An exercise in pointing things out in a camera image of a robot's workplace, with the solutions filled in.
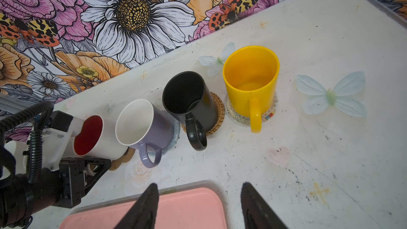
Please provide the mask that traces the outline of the red inside mug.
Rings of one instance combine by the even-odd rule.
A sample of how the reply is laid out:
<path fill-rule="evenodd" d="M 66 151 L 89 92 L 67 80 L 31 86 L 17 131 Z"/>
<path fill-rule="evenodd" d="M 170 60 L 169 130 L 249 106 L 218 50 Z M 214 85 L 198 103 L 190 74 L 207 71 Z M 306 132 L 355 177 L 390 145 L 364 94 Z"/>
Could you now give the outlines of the red inside mug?
<path fill-rule="evenodd" d="M 101 158 L 111 161 L 121 158 L 128 147 L 116 138 L 116 122 L 100 115 L 84 121 L 79 135 L 74 138 L 73 150 L 79 157 Z"/>

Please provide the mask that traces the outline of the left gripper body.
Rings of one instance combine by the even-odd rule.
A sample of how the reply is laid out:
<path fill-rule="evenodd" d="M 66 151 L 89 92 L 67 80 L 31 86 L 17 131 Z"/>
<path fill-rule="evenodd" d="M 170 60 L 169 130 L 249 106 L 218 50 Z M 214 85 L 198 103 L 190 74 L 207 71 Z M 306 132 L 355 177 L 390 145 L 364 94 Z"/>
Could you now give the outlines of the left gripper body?
<path fill-rule="evenodd" d="M 58 171 L 42 169 L 33 184 L 26 175 L 16 175 L 9 186 L 1 188 L 1 227 L 27 226 L 34 213 L 49 206 L 79 205 L 110 167 L 108 159 L 66 158 Z"/>

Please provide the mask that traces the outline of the white lavender mug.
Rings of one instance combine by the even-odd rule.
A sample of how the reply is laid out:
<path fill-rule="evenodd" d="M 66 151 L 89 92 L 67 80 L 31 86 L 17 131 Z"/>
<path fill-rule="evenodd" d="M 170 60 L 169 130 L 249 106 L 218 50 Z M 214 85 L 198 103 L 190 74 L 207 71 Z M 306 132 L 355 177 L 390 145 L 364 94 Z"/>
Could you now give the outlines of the white lavender mug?
<path fill-rule="evenodd" d="M 124 146 L 138 149 L 141 161 L 147 168 L 154 168 L 161 162 L 162 150 L 151 141 L 153 123 L 158 126 L 159 122 L 166 123 L 166 117 L 146 99 L 129 103 L 116 122 L 117 140 Z"/>

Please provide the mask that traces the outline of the woven rattan round coaster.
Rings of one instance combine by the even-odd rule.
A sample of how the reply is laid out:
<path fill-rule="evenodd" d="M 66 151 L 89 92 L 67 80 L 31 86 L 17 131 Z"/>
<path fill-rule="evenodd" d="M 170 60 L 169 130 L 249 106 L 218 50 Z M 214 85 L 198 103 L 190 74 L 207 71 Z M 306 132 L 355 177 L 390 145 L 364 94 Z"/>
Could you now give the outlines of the woven rattan round coaster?
<path fill-rule="evenodd" d="M 225 106 L 223 104 L 223 101 L 220 99 L 220 97 L 214 93 L 210 92 L 212 96 L 212 100 L 214 102 L 214 106 L 216 109 L 216 120 L 211 120 L 211 123 L 213 124 L 211 128 L 208 128 L 207 124 L 204 124 L 199 118 L 197 119 L 197 122 L 201 123 L 204 129 L 206 130 L 206 136 L 210 136 L 215 134 L 221 127 L 222 123 L 224 122 L 225 118 Z"/>

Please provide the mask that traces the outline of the clear patterned round coaster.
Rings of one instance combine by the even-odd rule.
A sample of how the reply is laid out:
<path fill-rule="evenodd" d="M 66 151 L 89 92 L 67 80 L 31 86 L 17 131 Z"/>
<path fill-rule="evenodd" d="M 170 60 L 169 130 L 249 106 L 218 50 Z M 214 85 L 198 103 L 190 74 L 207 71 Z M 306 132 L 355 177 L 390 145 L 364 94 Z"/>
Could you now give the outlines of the clear patterned round coaster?
<path fill-rule="evenodd" d="M 278 96 L 277 93 L 274 94 L 272 104 L 269 107 L 269 109 L 262 114 L 262 122 L 265 123 L 267 120 L 269 120 L 273 115 L 276 113 L 276 107 L 278 104 Z M 229 117 L 238 125 L 244 126 L 244 127 L 250 127 L 250 118 L 249 117 L 244 117 L 240 114 L 238 114 L 232 107 L 232 104 L 230 102 L 230 99 L 228 95 L 225 98 L 225 108 L 226 112 L 229 115 Z"/>

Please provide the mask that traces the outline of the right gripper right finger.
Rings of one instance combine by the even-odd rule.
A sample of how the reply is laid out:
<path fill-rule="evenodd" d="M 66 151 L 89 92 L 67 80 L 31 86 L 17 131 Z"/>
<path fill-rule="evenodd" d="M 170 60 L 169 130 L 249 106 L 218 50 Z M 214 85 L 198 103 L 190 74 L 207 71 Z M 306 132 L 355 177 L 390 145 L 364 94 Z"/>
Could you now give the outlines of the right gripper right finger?
<path fill-rule="evenodd" d="M 249 182 L 242 186 L 241 205 L 246 229 L 288 229 Z"/>

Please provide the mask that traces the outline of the brown paw shaped coaster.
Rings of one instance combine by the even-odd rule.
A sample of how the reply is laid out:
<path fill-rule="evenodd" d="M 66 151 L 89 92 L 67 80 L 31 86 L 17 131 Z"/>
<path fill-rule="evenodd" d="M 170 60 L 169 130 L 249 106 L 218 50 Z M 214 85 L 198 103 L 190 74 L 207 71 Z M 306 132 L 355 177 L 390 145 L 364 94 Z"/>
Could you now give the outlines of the brown paw shaped coaster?
<path fill-rule="evenodd" d="M 135 149 L 127 148 L 127 151 L 124 153 L 122 157 L 117 160 L 111 161 L 111 167 L 109 168 L 110 171 L 117 170 L 122 164 L 128 163 L 135 153 Z"/>

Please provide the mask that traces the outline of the yellow mug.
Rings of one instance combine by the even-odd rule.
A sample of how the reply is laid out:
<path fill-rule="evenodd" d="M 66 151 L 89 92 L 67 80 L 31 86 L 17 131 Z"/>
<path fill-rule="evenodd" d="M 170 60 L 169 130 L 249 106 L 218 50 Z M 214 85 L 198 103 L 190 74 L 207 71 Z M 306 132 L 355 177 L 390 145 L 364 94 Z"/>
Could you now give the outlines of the yellow mug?
<path fill-rule="evenodd" d="M 253 133 L 262 129 L 262 115 L 268 111 L 276 91 L 280 62 L 262 46 L 247 46 L 233 52 L 223 67 L 223 79 L 233 109 L 248 117 Z"/>

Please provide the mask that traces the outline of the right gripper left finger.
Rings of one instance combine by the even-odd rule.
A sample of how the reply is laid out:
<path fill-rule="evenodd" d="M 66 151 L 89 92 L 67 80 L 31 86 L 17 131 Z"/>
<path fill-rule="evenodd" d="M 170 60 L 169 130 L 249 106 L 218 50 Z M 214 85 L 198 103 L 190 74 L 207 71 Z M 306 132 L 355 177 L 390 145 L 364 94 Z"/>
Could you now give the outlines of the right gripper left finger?
<path fill-rule="evenodd" d="M 114 229 L 154 229 L 158 205 L 158 186 L 151 183 Z"/>

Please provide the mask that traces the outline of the black mug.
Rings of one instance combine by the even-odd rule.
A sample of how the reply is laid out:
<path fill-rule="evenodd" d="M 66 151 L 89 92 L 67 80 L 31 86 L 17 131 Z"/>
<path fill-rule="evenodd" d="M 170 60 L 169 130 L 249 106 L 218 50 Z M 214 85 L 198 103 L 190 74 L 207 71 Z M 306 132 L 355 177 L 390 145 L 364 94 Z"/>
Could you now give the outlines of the black mug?
<path fill-rule="evenodd" d="M 212 96 L 203 78 L 196 72 L 186 71 L 169 80 L 164 88 L 162 102 L 165 110 L 185 126 L 189 143 L 196 151 L 207 148 L 206 130 L 216 120 Z"/>

